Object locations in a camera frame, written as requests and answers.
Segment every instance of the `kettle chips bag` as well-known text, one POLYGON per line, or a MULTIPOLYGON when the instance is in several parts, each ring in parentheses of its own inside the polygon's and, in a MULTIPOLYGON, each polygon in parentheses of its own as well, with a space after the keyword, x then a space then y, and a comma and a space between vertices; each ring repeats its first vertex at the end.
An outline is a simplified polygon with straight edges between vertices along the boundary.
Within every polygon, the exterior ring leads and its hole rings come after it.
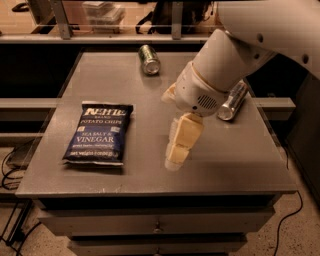
POLYGON ((82 110, 63 159, 71 164, 123 165, 125 133, 133 106, 84 101, 82 110))

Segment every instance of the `cabinet drawer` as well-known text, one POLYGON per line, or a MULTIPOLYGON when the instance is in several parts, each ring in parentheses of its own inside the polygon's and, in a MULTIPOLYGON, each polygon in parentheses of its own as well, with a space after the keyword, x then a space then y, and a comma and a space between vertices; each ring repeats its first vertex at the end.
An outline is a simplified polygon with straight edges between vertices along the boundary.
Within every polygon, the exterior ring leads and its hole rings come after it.
POLYGON ((247 233, 259 230, 273 213, 273 208, 71 210, 43 211, 39 219, 52 233, 64 236, 247 233))
POLYGON ((237 251, 246 243, 241 235, 105 237, 70 241, 69 249, 78 256, 107 255, 211 255, 237 251))

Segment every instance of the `table top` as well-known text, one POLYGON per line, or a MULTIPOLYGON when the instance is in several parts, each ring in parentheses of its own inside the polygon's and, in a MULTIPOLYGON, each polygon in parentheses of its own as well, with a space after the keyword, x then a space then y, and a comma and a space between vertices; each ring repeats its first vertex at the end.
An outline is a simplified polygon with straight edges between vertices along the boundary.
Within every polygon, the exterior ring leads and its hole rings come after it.
POLYGON ((159 75, 146 76, 135 52, 85 52, 61 98, 17 191, 19 197, 256 195, 290 193, 296 187, 285 160, 248 95, 233 122, 215 115, 184 166, 164 167, 168 133, 182 113, 161 101, 196 53, 161 52, 159 75), (134 105, 122 168, 63 164, 76 131, 82 101, 134 105))

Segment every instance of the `silver can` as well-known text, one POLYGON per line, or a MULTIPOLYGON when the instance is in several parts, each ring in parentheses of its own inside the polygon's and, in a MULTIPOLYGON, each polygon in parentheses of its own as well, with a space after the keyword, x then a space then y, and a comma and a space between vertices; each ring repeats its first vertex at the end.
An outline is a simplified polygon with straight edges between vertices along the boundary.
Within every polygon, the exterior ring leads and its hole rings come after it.
POLYGON ((224 121, 232 120, 238 112, 248 90, 248 86, 242 81, 233 87, 228 100, 219 108, 217 116, 224 121))
POLYGON ((139 49, 141 67, 145 74, 155 75, 160 70, 160 61, 156 51, 150 45, 143 45, 139 49))

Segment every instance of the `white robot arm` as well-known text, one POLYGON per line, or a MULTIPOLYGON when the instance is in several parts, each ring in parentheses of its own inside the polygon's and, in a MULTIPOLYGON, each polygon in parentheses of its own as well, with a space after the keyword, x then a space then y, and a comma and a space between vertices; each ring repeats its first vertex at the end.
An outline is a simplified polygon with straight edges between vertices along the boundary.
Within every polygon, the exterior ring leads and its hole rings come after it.
POLYGON ((202 117, 214 114, 242 78, 277 53, 320 78, 320 1, 220 2, 216 15, 224 29, 213 32, 162 97, 186 113, 170 131, 169 170, 182 166, 201 135, 202 117))

